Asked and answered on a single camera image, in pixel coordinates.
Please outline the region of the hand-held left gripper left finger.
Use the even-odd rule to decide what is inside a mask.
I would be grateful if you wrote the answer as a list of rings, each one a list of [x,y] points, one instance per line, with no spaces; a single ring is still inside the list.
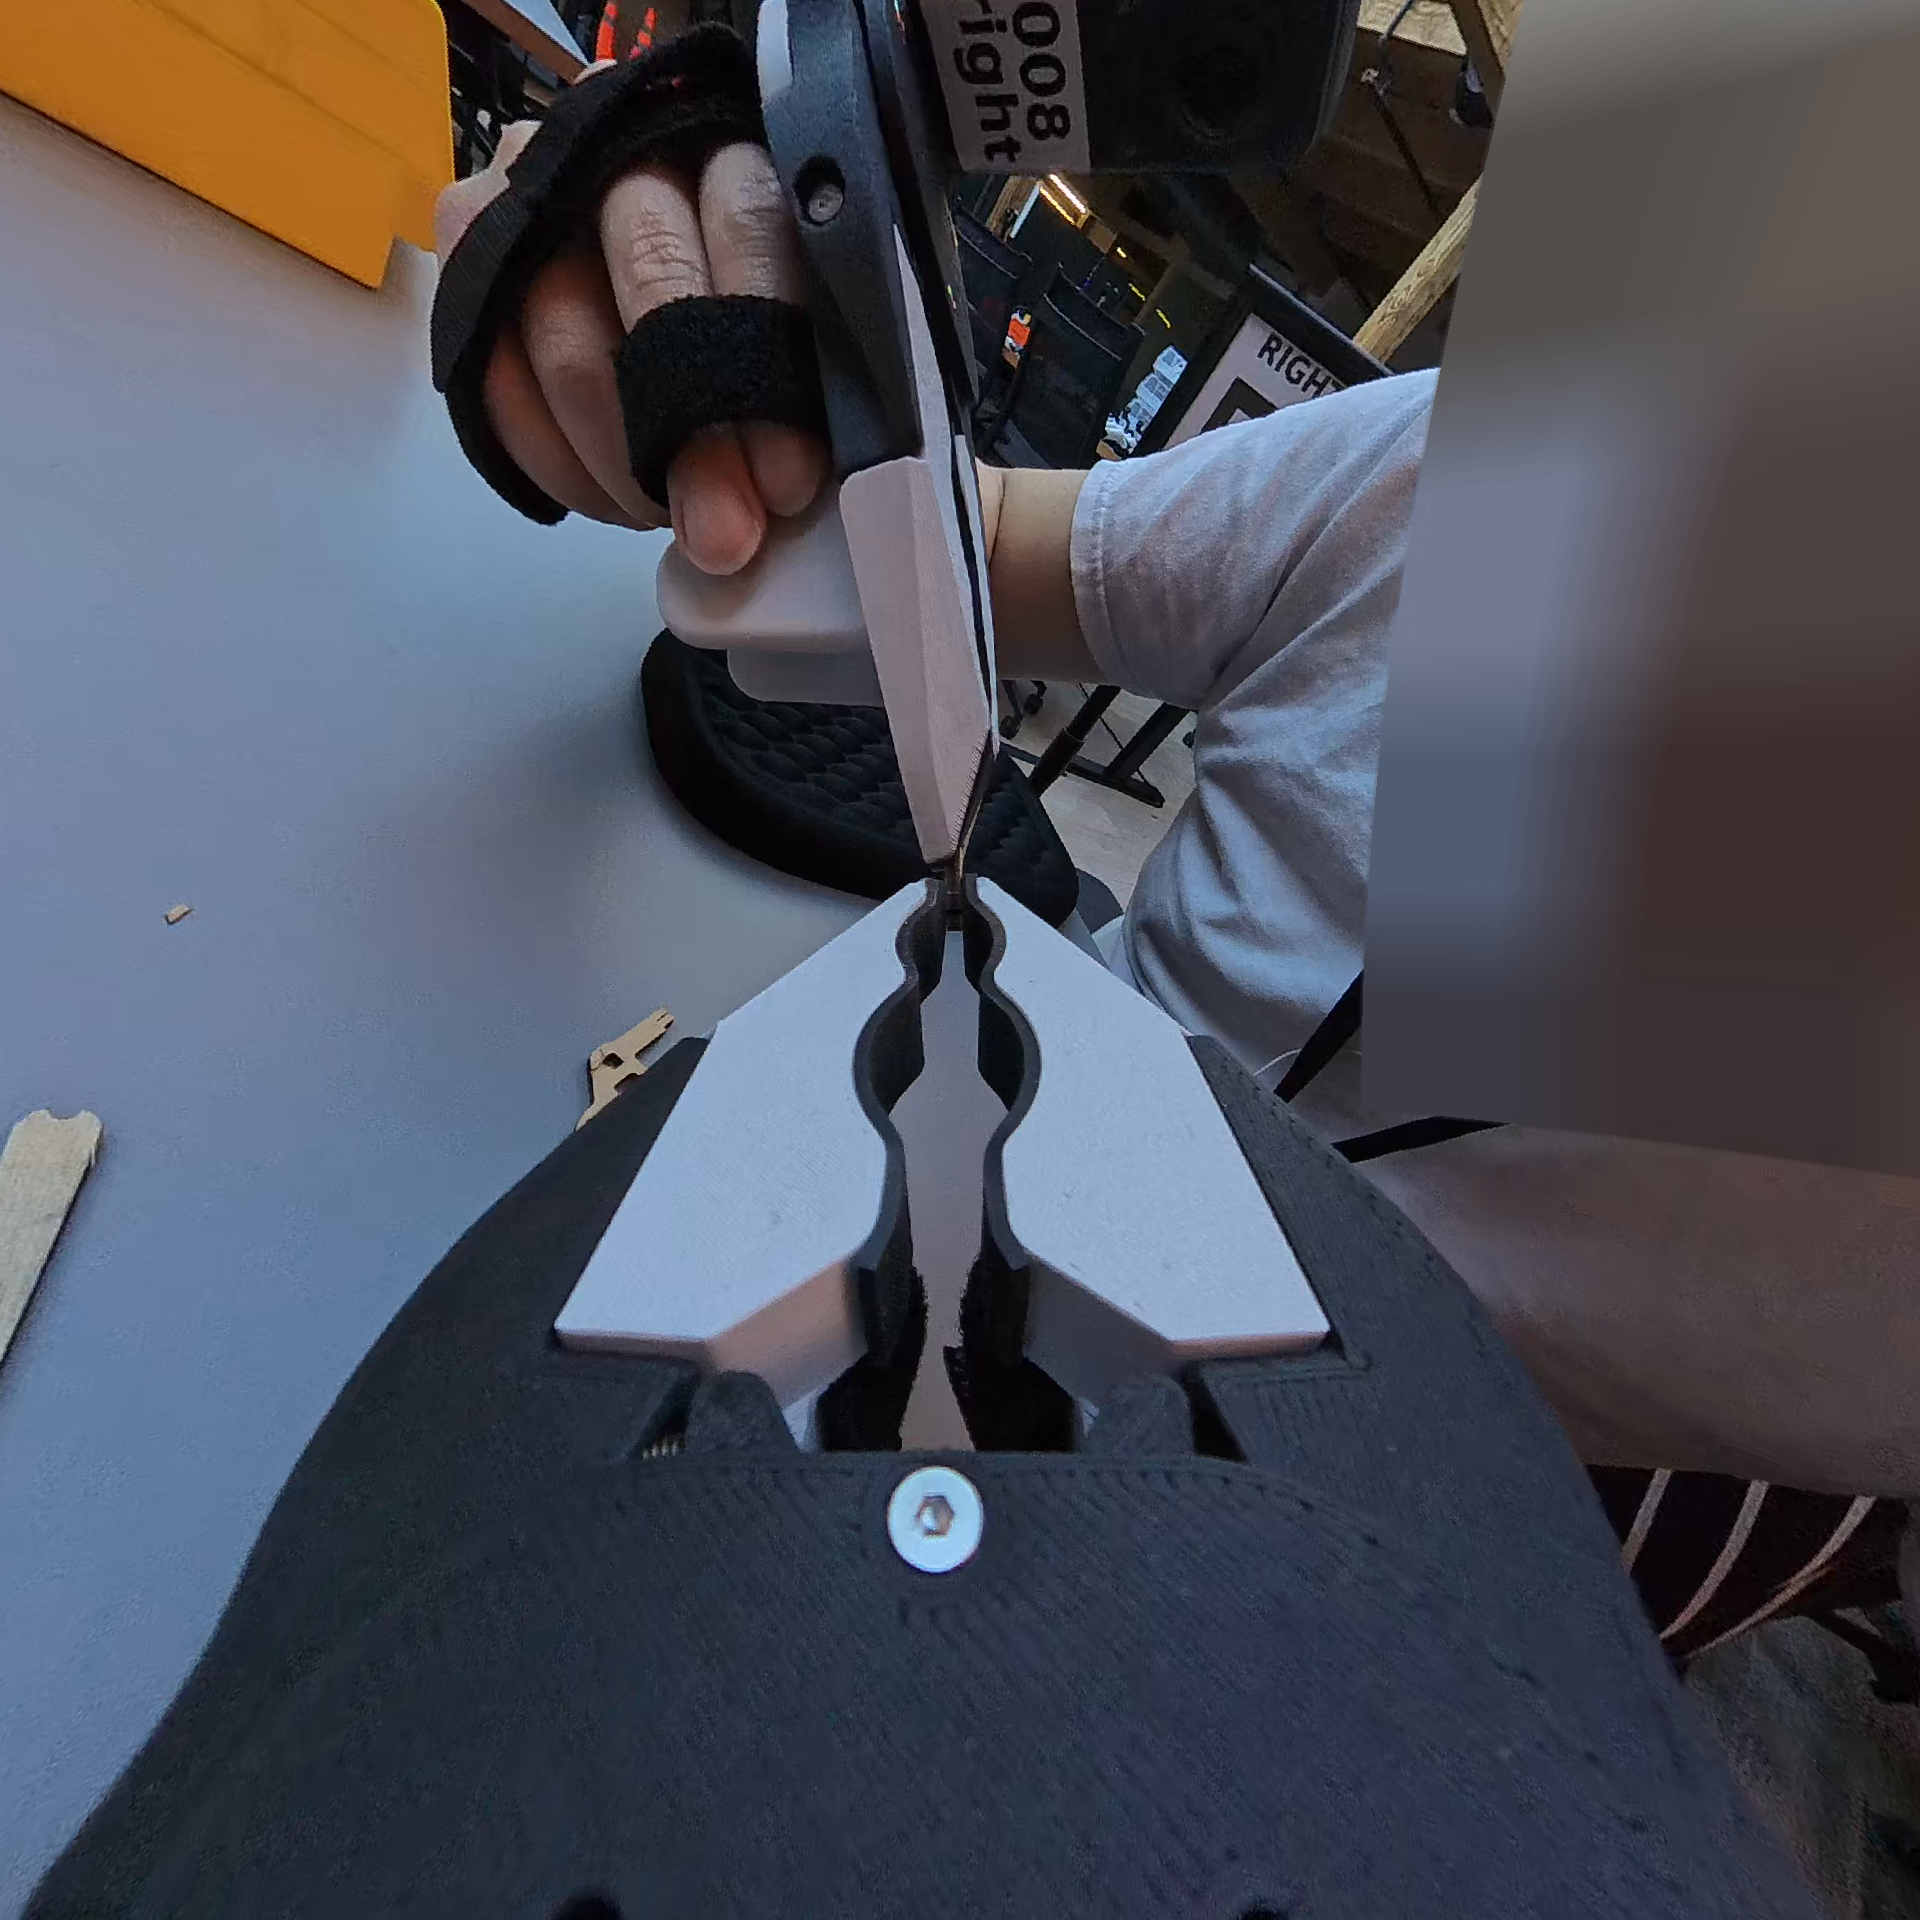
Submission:
[[[891,1108],[944,935],[944,886],[908,885],[714,1029],[558,1312],[565,1348],[752,1374],[821,1447],[822,1395],[912,1319]]]

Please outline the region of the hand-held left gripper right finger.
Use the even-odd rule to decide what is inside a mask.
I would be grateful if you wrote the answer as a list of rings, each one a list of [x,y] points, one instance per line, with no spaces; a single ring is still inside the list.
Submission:
[[[1072,1448],[1112,1391],[1331,1333],[1189,1036],[967,882],[976,1067],[1005,1108],[954,1348],[976,1448]]]

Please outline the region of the person's right forearm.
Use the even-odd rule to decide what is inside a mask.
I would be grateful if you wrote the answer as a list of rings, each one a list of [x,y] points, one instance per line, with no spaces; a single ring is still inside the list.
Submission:
[[[1003,678],[1096,682],[1072,595],[1072,516],[1086,482],[1086,470],[976,464]]]

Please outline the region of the person's left forearm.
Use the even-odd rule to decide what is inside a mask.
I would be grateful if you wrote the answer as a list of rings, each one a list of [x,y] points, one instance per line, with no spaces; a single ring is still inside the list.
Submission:
[[[1915,1180],[1514,1124],[1359,1173],[1590,1463],[1915,1500]]]

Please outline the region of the grey desk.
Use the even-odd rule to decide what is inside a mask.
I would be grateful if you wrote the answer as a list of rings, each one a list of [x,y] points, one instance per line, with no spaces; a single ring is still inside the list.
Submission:
[[[2,192],[5,1124],[103,1123],[5,1363],[19,1916],[590,1050],[863,903],[664,795],[661,539],[470,474],[429,255],[364,288],[13,100]]]

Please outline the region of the person's right hand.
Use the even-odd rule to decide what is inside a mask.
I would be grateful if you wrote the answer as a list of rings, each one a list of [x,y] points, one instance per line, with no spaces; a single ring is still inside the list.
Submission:
[[[632,459],[636,326],[694,302],[800,307],[800,238],[767,151],[715,146],[699,164],[637,160],[538,263],[487,338],[487,363],[448,397],[470,469],[522,516],[668,525],[704,576],[738,576],[776,520],[803,516],[827,477],[822,431],[741,418],[686,434],[648,482]]]

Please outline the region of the small forked wooden piece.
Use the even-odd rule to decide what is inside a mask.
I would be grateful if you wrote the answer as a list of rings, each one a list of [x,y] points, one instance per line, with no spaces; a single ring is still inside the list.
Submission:
[[[643,1075],[647,1071],[648,1054],[663,1039],[668,1039],[672,1027],[672,1013],[661,1006],[590,1054],[590,1098],[582,1116],[573,1123],[576,1131],[582,1130],[596,1112],[602,1112],[624,1088],[643,1078]]]

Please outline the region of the black quilted cushion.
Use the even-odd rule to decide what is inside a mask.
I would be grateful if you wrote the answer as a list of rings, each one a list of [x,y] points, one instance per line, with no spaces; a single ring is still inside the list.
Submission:
[[[735,853],[871,901],[926,878],[880,708],[755,700],[669,630],[640,663],[640,704],[663,786]]]

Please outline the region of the wooden beam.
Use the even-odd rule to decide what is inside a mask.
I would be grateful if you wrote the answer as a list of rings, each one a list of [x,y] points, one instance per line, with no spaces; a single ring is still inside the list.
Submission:
[[[1387,362],[1455,286],[1478,190],[1480,181],[1474,181],[1382,302],[1356,328],[1351,340],[1359,352]]]

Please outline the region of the black-framed sign stand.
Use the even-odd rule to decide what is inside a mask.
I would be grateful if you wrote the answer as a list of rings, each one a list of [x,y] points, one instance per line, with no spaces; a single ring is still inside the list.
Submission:
[[[1382,362],[1298,300],[1280,282],[1280,267],[1260,255],[1231,294],[1226,319],[1159,404],[1136,454],[1181,446],[1220,426],[1271,416],[1384,375]],[[1160,704],[1110,762],[1082,759],[1117,694],[1116,685],[1093,688],[1045,754],[1023,770],[1035,795],[1062,775],[1074,775],[1155,810],[1163,807],[1160,788],[1146,780],[1142,767],[1181,730],[1189,711]]]

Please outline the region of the person's white shirt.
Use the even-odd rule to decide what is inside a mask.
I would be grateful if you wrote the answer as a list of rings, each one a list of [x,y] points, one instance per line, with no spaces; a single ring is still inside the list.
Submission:
[[[1096,466],[1072,595],[1096,677],[1196,716],[1192,786],[1110,970],[1272,1078],[1359,972],[1387,635],[1437,370]]]

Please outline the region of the person's striped black shorts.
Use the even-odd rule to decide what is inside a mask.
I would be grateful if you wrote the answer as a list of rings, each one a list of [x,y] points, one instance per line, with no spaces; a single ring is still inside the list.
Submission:
[[[1787,1619],[1902,1599],[1910,1509],[1709,1471],[1588,1468],[1670,1663]]]

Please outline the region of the flat wooden stick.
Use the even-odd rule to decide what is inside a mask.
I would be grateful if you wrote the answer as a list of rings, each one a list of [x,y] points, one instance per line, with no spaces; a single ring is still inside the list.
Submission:
[[[2,1154],[2,1360],[101,1154],[103,1133],[93,1110],[72,1118],[34,1110],[12,1127]]]

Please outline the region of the yellow board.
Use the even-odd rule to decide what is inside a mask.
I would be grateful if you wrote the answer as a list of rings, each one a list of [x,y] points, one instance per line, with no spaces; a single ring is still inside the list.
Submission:
[[[2,91],[367,288],[434,246],[432,3],[5,3]]]

